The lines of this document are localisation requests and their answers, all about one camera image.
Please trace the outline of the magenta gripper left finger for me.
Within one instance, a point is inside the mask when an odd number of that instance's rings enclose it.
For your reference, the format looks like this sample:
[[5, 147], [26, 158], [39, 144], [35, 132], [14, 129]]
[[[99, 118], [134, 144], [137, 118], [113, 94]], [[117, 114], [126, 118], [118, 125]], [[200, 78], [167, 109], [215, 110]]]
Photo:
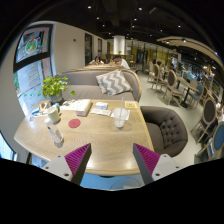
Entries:
[[67, 155], [57, 155], [43, 167], [43, 170], [79, 185], [91, 153], [91, 144], [88, 143]]

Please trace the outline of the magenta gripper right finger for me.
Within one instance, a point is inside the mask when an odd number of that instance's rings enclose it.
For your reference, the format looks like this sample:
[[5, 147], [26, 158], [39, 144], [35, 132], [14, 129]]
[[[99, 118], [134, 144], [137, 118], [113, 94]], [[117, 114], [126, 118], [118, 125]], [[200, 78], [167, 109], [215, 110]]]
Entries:
[[168, 154], [159, 155], [137, 143], [133, 144], [133, 154], [145, 185], [182, 169]]

